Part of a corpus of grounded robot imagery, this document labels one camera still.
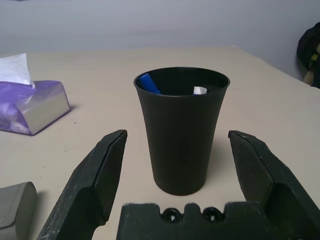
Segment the black bag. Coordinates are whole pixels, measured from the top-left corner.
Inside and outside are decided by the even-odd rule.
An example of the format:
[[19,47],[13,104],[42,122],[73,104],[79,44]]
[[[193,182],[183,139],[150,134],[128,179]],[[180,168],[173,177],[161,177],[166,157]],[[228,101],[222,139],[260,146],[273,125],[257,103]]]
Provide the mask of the black bag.
[[300,38],[296,55],[307,70],[314,69],[312,86],[320,88],[320,57],[317,46],[320,44],[320,22],[308,29]]

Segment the screw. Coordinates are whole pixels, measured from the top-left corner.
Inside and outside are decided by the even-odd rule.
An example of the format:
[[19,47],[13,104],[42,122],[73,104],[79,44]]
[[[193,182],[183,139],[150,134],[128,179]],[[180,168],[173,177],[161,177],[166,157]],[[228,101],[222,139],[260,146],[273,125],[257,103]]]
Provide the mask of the screw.
[[162,218],[168,223],[177,223],[182,219],[181,213],[176,208],[167,208],[162,214]]
[[207,207],[202,215],[211,223],[219,223],[224,219],[224,215],[215,207]]

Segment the white wall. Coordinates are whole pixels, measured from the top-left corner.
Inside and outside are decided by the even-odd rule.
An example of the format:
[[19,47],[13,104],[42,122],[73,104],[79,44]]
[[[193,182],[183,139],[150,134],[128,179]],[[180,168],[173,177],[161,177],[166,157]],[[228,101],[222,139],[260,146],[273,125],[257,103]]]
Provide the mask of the white wall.
[[319,0],[0,0],[0,53],[237,45],[301,79]]

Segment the table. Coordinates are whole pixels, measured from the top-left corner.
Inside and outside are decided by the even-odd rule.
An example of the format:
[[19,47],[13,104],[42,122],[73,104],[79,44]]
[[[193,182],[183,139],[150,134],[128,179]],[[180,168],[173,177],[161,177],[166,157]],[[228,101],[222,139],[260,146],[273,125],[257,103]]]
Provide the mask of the table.
[[[28,53],[31,77],[63,82],[72,112],[36,136],[0,131],[0,187],[32,181],[39,201],[30,230],[35,240],[75,167],[96,143],[128,131],[121,178],[109,222],[94,240],[115,240],[125,203],[157,203],[161,212],[203,210],[244,201],[228,139],[239,130],[266,142],[320,207],[320,92],[236,47],[144,48],[100,52]],[[153,181],[135,76],[148,70],[193,66],[224,73],[231,84],[220,111],[207,181],[189,196],[161,191]]]

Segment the tissue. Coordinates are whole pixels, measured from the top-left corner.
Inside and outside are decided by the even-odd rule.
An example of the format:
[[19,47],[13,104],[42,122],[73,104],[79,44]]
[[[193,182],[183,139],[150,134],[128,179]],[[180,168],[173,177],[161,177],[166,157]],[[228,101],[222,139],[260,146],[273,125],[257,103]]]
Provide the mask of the tissue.
[[25,53],[0,58],[0,82],[24,84],[35,87],[31,80]]
[[195,86],[193,88],[193,95],[202,95],[207,93],[207,89],[202,86]]

